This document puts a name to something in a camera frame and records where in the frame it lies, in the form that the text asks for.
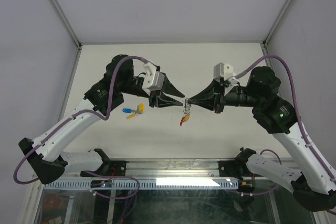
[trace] cable tie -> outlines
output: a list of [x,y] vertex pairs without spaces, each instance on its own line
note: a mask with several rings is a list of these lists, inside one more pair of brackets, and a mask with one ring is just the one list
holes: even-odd
[[305,144],[305,147],[311,147],[313,145],[315,145],[314,142],[310,142],[309,144]]

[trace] white ceiling panel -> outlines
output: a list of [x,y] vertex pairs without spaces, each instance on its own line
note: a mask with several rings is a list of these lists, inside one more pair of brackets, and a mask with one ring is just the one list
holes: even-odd
[[58,0],[84,43],[264,40],[285,0]]

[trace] gray cable carrier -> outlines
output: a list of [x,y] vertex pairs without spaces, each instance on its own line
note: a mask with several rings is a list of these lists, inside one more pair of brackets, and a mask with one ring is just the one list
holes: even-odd
[[[238,189],[238,180],[214,179],[219,186],[160,186],[156,184],[156,179],[139,179],[140,190],[236,190]],[[138,184],[130,179],[116,179],[111,187],[93,188],[111,189],[111,190],[135,190]],[[48,185],[45,189],[54,190],[89,190],[91,189],[91,178],[86,179],[58,179]]]

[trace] glass panel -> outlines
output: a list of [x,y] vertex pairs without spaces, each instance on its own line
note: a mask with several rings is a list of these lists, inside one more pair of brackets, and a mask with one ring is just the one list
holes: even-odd
[[[255,192],[274,184],[255,180]],[[131,190],[100,190],[107,196],[127,196]],[[312,215],[284,188],[268,194],[241,197],[230,190],[140,190],[128,200],[94,197],[89,191],[44,190],[35,224],[313,224]]]
[[293,195],[279,187],[274,191],[275,200],[281,223],[286,224],[314,224],[315,221],[310,211],[305,210],[296,202]]

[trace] keychain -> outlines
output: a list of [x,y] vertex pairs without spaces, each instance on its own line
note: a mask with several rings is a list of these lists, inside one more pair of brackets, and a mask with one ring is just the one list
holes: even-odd
[[184,110],[183,110],[183,117],[180,121],[180,126],[182,126],[183,123],[189,120],[190,118],[190,107],[191,104],[188,103],[188,99],[183,100],[184,101]]
[[124,113],[133,113],[129,116],[126,117],[126,119],[131,119],[133,117],[135,117],[136,115],[141,115],[142,113],[144,113],[144,106],[143,106],[143,103],[140,103],[137,107],[136,110],[133,110],[133,109],[122,109],[122,112]]

